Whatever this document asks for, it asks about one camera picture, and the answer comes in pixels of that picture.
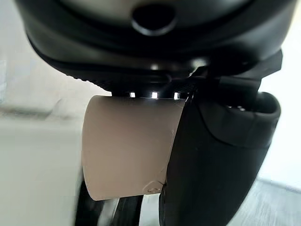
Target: black plastic housing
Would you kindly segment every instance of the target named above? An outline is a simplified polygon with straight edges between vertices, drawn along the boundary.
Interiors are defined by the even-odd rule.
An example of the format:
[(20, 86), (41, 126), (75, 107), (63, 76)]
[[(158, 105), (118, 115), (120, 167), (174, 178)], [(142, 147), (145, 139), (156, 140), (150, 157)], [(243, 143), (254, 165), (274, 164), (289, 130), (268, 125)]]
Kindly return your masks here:
[[(227, 75), (238, 68), (248, 71), (243, 65), (255, 65), (280, 50), (296, 4), (253, 0), (221, 19), (147, 37), (130, 27), (86, 18), (58, 0), (15, 1), (32, 46), (46, 62), (109, 91), (118, 91), (116, 83), (125, 82), (124, 75), (145, 81), (125, 82), (124, 90), (133, 91), (141, 85), (154, 89), (152, 84), (169, 84), (172, 78), (185, 80), (204, 65)], [(193, 6), (193, 1), (179, 2)]]
[(160, 225), (227, 225), (257, 176), (279, 117), (279, 103), (268, 93), (259, 94), (251, 112), (210, 97), (188, 101), (160, 195)]

